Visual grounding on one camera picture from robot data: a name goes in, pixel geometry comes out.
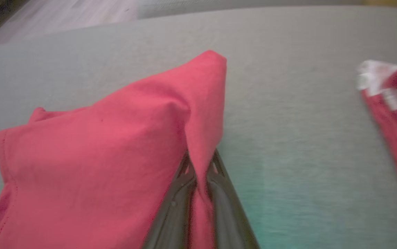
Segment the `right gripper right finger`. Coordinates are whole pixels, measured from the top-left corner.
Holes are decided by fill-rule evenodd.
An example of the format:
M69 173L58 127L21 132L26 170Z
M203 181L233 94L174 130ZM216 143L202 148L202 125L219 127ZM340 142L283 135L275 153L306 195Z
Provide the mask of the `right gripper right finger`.
M216 249L260 247L218 150L206 172L208 195L214 207Z

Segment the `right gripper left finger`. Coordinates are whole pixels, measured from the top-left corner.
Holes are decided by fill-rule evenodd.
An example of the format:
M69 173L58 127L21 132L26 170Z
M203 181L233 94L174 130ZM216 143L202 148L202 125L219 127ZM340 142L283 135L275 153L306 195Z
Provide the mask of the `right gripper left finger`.
M187 249L197 176L188 151L169 185L145 236L143 249Z

